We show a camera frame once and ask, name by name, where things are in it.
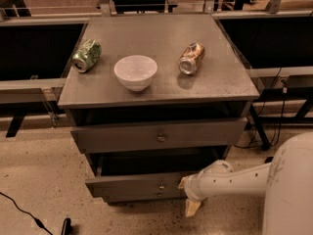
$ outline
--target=concrete floor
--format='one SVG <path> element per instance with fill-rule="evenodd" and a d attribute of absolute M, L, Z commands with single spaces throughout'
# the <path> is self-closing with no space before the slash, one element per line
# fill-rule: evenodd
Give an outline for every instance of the concrete floor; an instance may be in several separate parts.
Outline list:
<path fill-rule="evenodd" d="M 109 206 L 92 198 L 84 184 L 92 172 L 76 148 L 65 116 L 57 128 L 48 117 L 27 117 L 14 138 L 5 138 L 9 118 L 0 121 L 0 191 L 19 207 L 41 219 L 53 234 L 61 234 L 70 217 L 73 234 L 259 234 L 263 198 L 214 197 L 203 202 L 194 217 L 186 218 L 184 200 L 148 201 Z M 233 147 L 227 161 L 236 170 L 260 165 L 288 138 L 309 127 L 283 127 L 280 142 L 264 152 Z M 253 130 L 243 134 L 248 143 Z M 47 234 L 13 203 L 0 196 L 1 234 Z"/>

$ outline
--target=gray cabinet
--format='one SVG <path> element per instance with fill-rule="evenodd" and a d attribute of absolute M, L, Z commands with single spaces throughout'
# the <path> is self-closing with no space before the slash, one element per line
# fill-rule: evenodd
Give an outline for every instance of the gray cabinet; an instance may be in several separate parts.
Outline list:
<path fill-rule="evenodd" d="M 222 31 L 209 15 L 146 15 L 92 19 L 83 38 L 100 42 L 101 59 L 86 73 L 71 69 L 59 106 L 94 171 L 86 179 L 91 194 L 108 203 L 185 197 L 180 179 L 227 156 L 259 96 Z M 177 62 L 194 41 L 207 54 L 186 76 Z M 140 93 L 113 74 L 132 54 L 158 66 Z"/>

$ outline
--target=white bowl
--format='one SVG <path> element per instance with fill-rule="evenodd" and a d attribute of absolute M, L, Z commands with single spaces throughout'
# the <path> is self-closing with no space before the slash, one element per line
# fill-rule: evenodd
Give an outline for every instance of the white bowl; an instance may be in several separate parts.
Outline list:
<path fill-rule="evenodd" d="M 132 91 L 142 91 L 152 82 L 157 63 L 146 56 L 134 55 L 119 60 L 114 73 L 119 82 Z"/>

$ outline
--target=closed drawer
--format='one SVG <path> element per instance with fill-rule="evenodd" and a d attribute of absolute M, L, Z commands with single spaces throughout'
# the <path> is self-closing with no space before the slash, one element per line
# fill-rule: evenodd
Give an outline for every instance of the closed drawer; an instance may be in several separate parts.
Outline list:
<path fill-rule="evenodd" d="M 87 179 L 86 185 L 93 197 L 102 197 L 108 203 L 179 198 L 186 196 L 178 184 L 188 174 L 191 172 L 101 176 Z"/>
<path fill-rule="evenodd" d="M 245 126 L 241 117 L 91 125 L 74 127 L 71 134 L 82 153 L 104 153 L 232 145 Z"/>

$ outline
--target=can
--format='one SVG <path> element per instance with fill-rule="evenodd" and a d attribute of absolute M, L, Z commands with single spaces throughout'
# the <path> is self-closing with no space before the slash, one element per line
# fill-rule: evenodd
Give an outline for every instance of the can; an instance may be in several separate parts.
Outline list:
<path fill-rule="evenodd" d="M 101 45 L 94 39 L 87 39 L 71 58 L 71 64 L 81 73 L 89 71 L 99 60 Z"/>
<path fill-rule="evenodd" d="M 205 48 L 201 43 L 192 43 L 179 60 L 179 70 L 183 74 L 196 73 L 205 55 Z"/>

